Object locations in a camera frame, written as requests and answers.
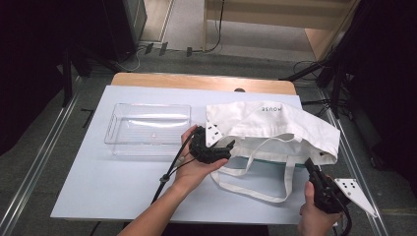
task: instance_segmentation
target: white table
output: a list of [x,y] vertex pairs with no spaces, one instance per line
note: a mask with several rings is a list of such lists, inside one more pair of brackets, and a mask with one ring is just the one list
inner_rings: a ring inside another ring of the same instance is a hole
[[[145,210],[173,156],[116,156],[104,143],[116,103],[189,104],[192,124],[204,125],[205,106],[238,100],[277,100],[301,107],[297,95],[179,88],[106,88],[51,217],[72,220],[132,220]],[[259,181],[251,178],[262,175]],[[268,194],[284,196],[283,166],[255,163],[244,179]],[[220,189],[208,176],[178,207],[173,222],[296,224],[308,172],[296,168],[293,193],[271,204]]]

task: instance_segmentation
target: transparent storage bin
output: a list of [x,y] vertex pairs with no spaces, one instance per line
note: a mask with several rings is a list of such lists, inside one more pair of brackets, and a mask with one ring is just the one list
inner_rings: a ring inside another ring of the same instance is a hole
[[115,155],[175,155],[190,121],[189,105],[119,103],[105,143]]

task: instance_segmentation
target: black cable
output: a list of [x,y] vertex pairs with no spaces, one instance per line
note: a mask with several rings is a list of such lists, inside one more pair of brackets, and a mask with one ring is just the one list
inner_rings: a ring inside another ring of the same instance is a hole
[[186,164],[189,164],[189,163],[191,163],[191,162],[193,162],[193,161],[195,161],[196,159],[195,158],[193,158],[192,160],[189,160],[189,161],[187,161],[187,162],[185,162],[184,164],[182,164],[182,165],[180,165],[180,166],[178,166],[176,169],[174,169],[170,174],[169,174],[169,177],[171,177],[171,175],[173,174],[173,173],[175,173],[179,168],[181,168],[181,167],[183,167],[184,165],[186,165]]
[[[299,64],[301,64],[301,63],[310,63],[310,66],[313,66],[313,65],[315,65],[315,64],[318,64],[317,62],[314,62],[314,61],[299,61],[299,62],[295,63],[295,64],[294,64],[294,66],[292,66],[292,72],[293,72],[294,74],[297,74],[297,72],[295,71],[295,68],[296,68]],[[315,81],[315,80],[317,79],[317,77],[318,77],[318,76],[316,76],[316,75],[314,74],[314,72],[312,72],[311,74],[312,74],[313,76],[315,76],[315,77],[314,77],[314,78],[305,78],[305,77],[302,77],[302,78],[300,78],[300,79],[305,80],[305,81]]]
[[301,70],[300,72],[295,73],[292,76],[286,77],[286,78],[279,78],[279,81],[289,81],[289,82],[295,82],[296,80],[303,78],[303,76],[307,76],[308,74],[314,74],[315,71],[319,70],[320,68],[332,68],[332,66],[329,66],[328,63],[330,62],[330,56],[333,53],[333,49],[326,55],[325,59],[313,62],[310,64],[310,67],[305,68]]
[[340,234],[340,236],[346,236],[349,234],[350,230],[352,229],[352,218],[350,217],[349,210],[347,207],[340,201],[340,199],[336,196],[334,192],[331,192],[331,197],[340,205],[340,207],[343,210],[344,215],[346,215],[347,218],[347,225],[343,230],[343,233]]
[[189,136],[189,137],[187,137],[187,139],[185,140],[185,142],[184,142],[184,144],[181,146],[181,148],[178,150],[178,153],[177,153],[177,155],[175,156],[175,158],[174,158],[174,160],[172,161],[172,163],[171,163],[171,166],[169,166],[169,169],[168,169],[168,171],[166,172],[166,174],[164,174],[160,179],[159,179],[159,181],[160,181],[160,184],[159,184],[159,187],[158,187],[158,189],[156,190],[156,193],[155,193],[155,195],[153,196],[153,200],[152,200],[152,204],[157,200],[157,198],[159,197],[159,195],[160,195],[160,192],[162,192],[162,189],[163,189],[163,187],[165,186],[165,184],[166,184],[166,182],[168,182],[169,181],[169,176],[170,176],[170,173],[171,173],[171,171],[172,171],[172,169],[174,168],[174,165],[175,165],[175,163],[176,163],[176,161],[177,161],[177,159],[178,159],[178,157],[180,156],[180,154],[181,154],[181,152],[183,151],[183,149],[185,148],[185,146],[187,145],[187,143],[188,143],[188,141],[190,141],[191,140],[191,138],[193,137],[193,135],[194,135],[194,133],[196,132],[196,130]]
[[321,117],[323,114],[330,109],[330,105],[326,104],[323,106],[322,110],[315,114],[315,116]]
[[206,50],[206,51],[203,51],[203,50],[200,50],[200,51],[202,51],[204,53],[212,52],[220,44],[220,40],[221,40],[221,23],[222,23],[222,20],[223,20],[223,10],[224,10],[224,0],[221,1],[220,21],[218,23],[218,40],[217,40],[217,43],[215,44],[215,47],[213,47],[213,48],[211,48],[209,50]]
[[334,235],[334,236],[337,236],[337,230],[336,230],[336,227],[332,227],[332,229],[333,229],[333,235]]
[[[313,65],[315,65],[315,64],[319,64],[319,63],[317,63],[317,62],[312,62],[312,64],[310,64],[310,66],[313,66]],[[316,74],[314,74],[314,72],[312,72],[312,75],[315,77],[315,81],[319,78],[319,76],[318,75],[316,75]]]
[[98,221],[98,222],[95,224],[95,226],[94,226],[94,228],[92,229],[92,231],[91,231],[91,233],[89,234],[89,236],[94,235],[95,230],[97,229],[98,225],[100,225],[100,223],[101,223],[101,221]]
[[[331,99],[321,99],[321,100],[312,100],[312,101],[302,101],[301,105],[314,105],[314,104],[330,104]],[[338,105],[345,106],[347,105],[346,99],[340,99]]]

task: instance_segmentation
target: canvas bag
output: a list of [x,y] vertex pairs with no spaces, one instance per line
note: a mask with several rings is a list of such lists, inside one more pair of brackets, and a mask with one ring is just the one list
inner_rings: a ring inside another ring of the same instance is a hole
[[[207,106],[207,145],[225,147],[236,143],[231,157],[248,157],[244,169],[221,167],[211,178],[222,188],[272,203],[285,201],[292,192],[295,164],[311,157],[317,165],[337,162],[340,132],[326,121],[277,101],[239,101]],[[269,196],[220,180],[219,172],[241,176],[254,159],[285,163],[286,196]]]

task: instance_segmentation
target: aluminum rail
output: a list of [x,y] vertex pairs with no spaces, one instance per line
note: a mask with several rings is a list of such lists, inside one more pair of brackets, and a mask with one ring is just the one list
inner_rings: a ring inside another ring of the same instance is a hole
[[[319,88],[319,93],[322,99],[329,99],[328,93],[323,89]],[[362,191],[364,192],[365,196],[368,198],[369,202],[371,203],[372,207],[374,208],[378,217],[372,217],[370,214],[367,213],[369,222],[371,224],[372,229],[374,230],[375,235],[389,235],[387,232],[386,225],[384,224],[382,215],[380,210],[372,197],[371,191],[368,188],[368,185],[365,181],[365,177],[362,174],[362,171],[359,167],[358,162],[356,161],[355,154],[353,153],[352,148],[350,147],[349,142],[347,141],[346,135],[343,131],[343,127],[340,123],[340,120],[334,117],[334,114],[331,110],[327,111],[328,119],[330,123],[340,130],[340,149],[342,155],[346,161],[347,168],[349,169],[350,174],[353,178],[358,181],[359,186],[361,187]]]
[[85,79],[81,77],[76,78],[74,82],[76,87],[75,93],[71,100],[68,102],[67,106],[61,109],[57,119],[49,131],[48,136],[40,147],[40,150],[37,153],[27,176],[25,177],[15,196],[12,198],[0,223],[0,235],[8,236],[12,234],[12,231],[15,228],[16,223],[18,222],[25,208],[25,205],[30,198],[30,194],[34,189],[37,180],[39,179],[39,176],[42,173],[49,159],[49,156],[53,151],[53,148],[55,147],[55,144],[58,141],[65,124],[67,123],[68,118],[71,115],[71,112],[73,111],[74,105],[76,104],[79,97],[80,88],[84,84],[84,80]]

